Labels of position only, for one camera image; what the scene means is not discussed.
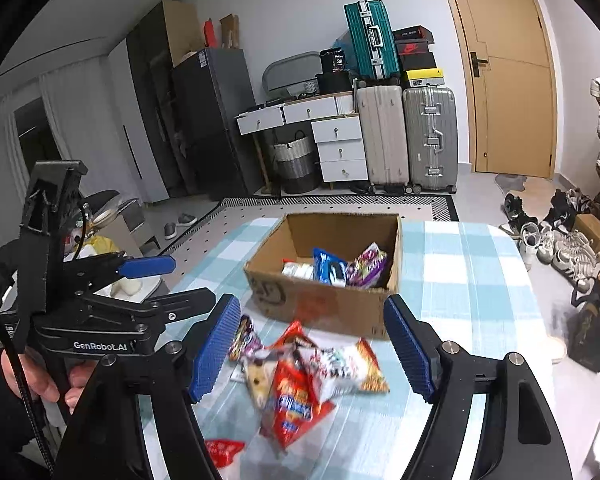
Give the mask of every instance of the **blue snack package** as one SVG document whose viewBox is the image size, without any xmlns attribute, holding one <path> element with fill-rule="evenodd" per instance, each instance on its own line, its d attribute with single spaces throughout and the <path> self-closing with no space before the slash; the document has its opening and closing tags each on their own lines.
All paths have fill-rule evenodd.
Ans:
<svg viewBox="0 0 600 480">
<path fill-rule="evenodd" d="M 347 285 L 347 263 L 339 257 L 314 248 L 314 279 L 333 286 Z"/>
</svg>

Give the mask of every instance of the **window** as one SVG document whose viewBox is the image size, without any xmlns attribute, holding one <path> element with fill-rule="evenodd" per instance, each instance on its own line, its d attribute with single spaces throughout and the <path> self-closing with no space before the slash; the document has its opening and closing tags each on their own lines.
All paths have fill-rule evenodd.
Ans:
<svg viewBox="0 0 600 480">
<path fill-rule="evenodd" d="M 14 112 L 20 149 L 29 174 L 39 160 L 60 160 L 60 152 L 46 119 L 42 99 L 36 99 Z"/>
</svg>

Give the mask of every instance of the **person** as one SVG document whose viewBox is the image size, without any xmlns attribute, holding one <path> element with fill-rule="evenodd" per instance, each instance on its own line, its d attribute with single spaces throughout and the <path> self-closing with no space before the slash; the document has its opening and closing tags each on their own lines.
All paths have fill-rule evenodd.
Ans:
<svg viewBox="0 0 600 480">
<path fill-rule="evenodd" d="M 0 248 L 0 299 L 13 282 L 18 268 L 19 243 L 13 240 Z M 29 390 L 34 399 L 58 402 L 58 387 L 46 370 L 28 354 L 20 355 Z M 71 388 L 64 401 L 72 412 L 80 398 L 96 361 L 85 361 L 69 371 Z M 0 480 L 48 480 L 49 471 L 20 455 L 22 447 L 34 437 L 27 412 L 16 384 L 11 363 L 0 348 Z"/>
</svg>

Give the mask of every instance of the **teal suitcase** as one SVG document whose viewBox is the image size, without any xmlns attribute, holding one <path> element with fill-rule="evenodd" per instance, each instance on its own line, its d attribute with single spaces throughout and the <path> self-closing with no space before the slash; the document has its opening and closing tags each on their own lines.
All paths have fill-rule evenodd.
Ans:
<svg viewBox="0 0 600 480">
<path fill-rule="evenodd" d="M 353 49 L 358 58 L 358 72 L 369 79 L 400 77 L 398 53 L 381 0 L 363 0 L 344 6 Z"/>
</svg>

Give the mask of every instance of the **door frame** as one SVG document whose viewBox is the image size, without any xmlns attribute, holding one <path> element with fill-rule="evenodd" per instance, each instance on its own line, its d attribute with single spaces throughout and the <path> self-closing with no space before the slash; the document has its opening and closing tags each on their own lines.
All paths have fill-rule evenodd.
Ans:
<svg viewBox="0 0 600 480">
<path fill-rule="evenodd" d="M 547 57 L 549 59 L 549 72 L 551 74 L 551 88 L 552 88 L 552 157 L 551 164 L 549 167 L 550 175 L 549 178 L 554 176 L 555 172 L 555 150 L 558 137 L 558 96 L 555 83 L 555 70 L 554 70 L 554 56 L 552 53 L 551 42 L 549 41 L 549 35 L 547 34 L 546 23 L 544 16 L 542 15 L 542 9 L 538 3 L 538 0 L 533 0 L 536 6 L 536 11 L 540 17 L 540 24 L 542 27 L 542 36 L 544 37 L 544 44 L 546 46 Z M 471 164 L 471 171 L 486 171 L 487 165 L 483 157 L 478 157 L 476 147 L 476 123 L 475 123 L 475 93 L 474 93 L 474 74 L 471 65 L 471 59 L 469 56 L 469 48 L 466 42 L 464 34 L 464 25 L 460 18 L 460 9 L 464 9 L 469 12 L 467 0 L 448 0 L 449 7 L 451 9 L 451 15 L 456 26 L 456 34 L 458 35 L 458 43 L 460 45 L 460 56 L 462 58 L 462 69 L 464 71 L 464 86 L 466 88 L 466 100 L 467 100 L 467 112 L 469 119 L 469 163 Z"/>
</svg>

